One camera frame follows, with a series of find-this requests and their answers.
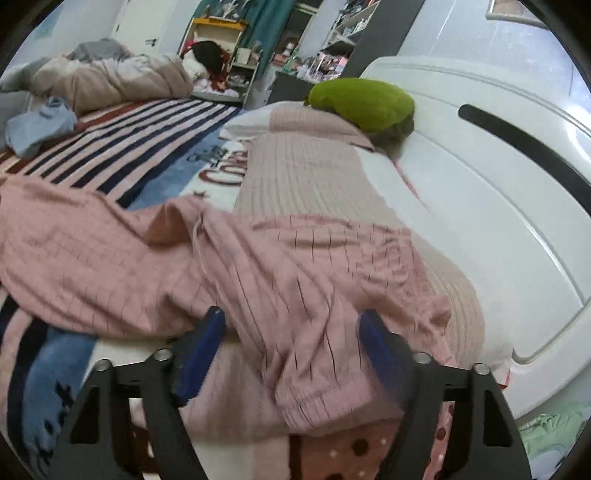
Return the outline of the pink checked pants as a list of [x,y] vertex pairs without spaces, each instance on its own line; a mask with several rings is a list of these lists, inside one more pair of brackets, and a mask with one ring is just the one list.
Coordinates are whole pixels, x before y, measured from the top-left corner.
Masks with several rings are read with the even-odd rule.
[[249,221],[195,196],[127,211],[7,175],[1,282],[29,314],[102,337],[174,337],[221,308],[273,394],[271,413],[294,432],[379,414],[356,326],[365,310],[413,348],[454,360],[450,303],[406,229],[318,215]]

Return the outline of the light green cloth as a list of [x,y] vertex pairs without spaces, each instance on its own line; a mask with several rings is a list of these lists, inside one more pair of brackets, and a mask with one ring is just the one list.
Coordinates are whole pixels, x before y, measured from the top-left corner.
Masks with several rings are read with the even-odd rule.
[[567,453],[583,431],[589,416],[579,403],[554,414],[541,414],[519,427],[529,460],[550,450]]

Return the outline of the striped plush bed blanket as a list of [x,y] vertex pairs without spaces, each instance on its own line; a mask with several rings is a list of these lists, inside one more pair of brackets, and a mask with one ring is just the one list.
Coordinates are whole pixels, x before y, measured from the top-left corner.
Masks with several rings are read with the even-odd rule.
[[[56,145],[13,176],[97,193],[136,211],[132,204],[149,183],[160,179],[212,128],[232,119],[228,108],[207,102],[147,102]],[[339,220],[319,214],[242,216],[233,208],[228,213],[249,221],[294,215]],[[230,336],[216,353],[200,393],[181,412],[188,432],[216,440],[294,432],[271,413],[273,394],[246,360],[235,330],[228,328]],[[1,282],[1,428],[15,453],[35,474],[48,474],[57,437],[98,339],[174,337],[102,337],[65,330],[26,312]],[[386,406],[379,392],[378,397],[381,410],[372,418],[351,416],[311,432],[384,418]]]

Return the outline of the pink knitted pillow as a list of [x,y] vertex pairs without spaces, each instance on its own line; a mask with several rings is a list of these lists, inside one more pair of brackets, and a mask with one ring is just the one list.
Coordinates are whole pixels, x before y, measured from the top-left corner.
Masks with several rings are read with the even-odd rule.
[[[242,216],[319,214],[398,229],[410,226],[388,207],[363,171],[381,155],[356,127],[334,114],[280,102],[246,111],[228,121],[221,138],[249,148],[246,174],[233,210]],[[412,242],[426,264],[434,289],[446,295],[452,318],[445,337],[459,364],[482,353],[485,321],[467,268],[441,245],[412,227]]]

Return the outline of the white bed headboard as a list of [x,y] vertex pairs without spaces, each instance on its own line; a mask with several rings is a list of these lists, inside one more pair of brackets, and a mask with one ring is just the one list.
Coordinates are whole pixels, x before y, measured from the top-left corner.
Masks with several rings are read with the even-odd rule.
[[484,362],[518,416],[590,402],[590,115],[516,72],[383,57],[363,77],[414,99],[414,130],[370,180],[476,284]]

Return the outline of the green plush pillow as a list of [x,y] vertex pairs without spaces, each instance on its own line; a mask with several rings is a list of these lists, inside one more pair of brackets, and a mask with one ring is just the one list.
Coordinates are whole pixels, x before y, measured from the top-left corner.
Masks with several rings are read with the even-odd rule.
[[338,115],[367,134],[397,126],[415,112],[413,98],[400,87],[363,78],[337,78],[315,84],[304,105]]

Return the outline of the folded light blue garment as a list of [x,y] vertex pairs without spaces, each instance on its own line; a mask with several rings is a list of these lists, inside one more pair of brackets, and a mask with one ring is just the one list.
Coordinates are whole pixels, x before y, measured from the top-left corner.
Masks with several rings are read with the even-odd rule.
[[78,118],[65,101],[50,97],[37,111],[9,119],[5,143],[19,158],[34,158],[41,147],[74,132]]

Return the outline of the dark desk with clutter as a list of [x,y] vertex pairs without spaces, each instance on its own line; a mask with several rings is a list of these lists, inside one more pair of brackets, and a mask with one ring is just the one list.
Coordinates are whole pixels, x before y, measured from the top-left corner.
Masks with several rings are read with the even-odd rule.
[[283,62],[279,61],[279,57],[274,57],[273,64],[280,66],[280,69],[276,71],[270,87],[267,88],[269,94],[264,104],[304,101],[318,83],[341,77],[348,69],[354,52],[354,49],[349,49],[344,54],[336,54],[325,49],[305,59],[283,56]]

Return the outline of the beige and grey quilt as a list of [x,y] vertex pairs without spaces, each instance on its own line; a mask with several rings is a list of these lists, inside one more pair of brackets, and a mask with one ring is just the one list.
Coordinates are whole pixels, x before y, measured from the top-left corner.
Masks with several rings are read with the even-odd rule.
[[78,116],[126,102],[180,99],[193,83],[176,55],[83,61],[72,53],[18,66],[1,79],[1,92],[59,97]]

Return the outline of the yellow and white shelf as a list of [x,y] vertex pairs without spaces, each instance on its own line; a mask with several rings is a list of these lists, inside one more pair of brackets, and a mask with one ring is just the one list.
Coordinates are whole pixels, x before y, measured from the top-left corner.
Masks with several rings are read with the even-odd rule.
[[242,48],[245,21],[194,18],[179,49],[182,66],[201,100],[243,107],[259,70],[260,54]]

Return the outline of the teal curtain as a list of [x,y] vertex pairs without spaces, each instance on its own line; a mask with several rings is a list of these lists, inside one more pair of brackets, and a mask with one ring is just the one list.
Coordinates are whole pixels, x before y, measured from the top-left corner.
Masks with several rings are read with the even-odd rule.
[[238,2],[238,16],[245,25],[245,31],[240,36],[238,46],[252,50],[256,42],[260,43],[259,70],[256,78],[263,75],[264,69],[270,63],[276,43],[280,39],[284,26],[287,24],[294,0],[249,0]]

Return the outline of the dark wall bookshelf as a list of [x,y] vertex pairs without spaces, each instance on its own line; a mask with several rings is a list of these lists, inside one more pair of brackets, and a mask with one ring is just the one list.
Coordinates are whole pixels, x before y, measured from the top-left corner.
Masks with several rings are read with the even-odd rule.
[[342,14],[322,52],[346,59],[343,77],[360,77],[373,61],[399,54],[424,0],[366,1],[359,12]]

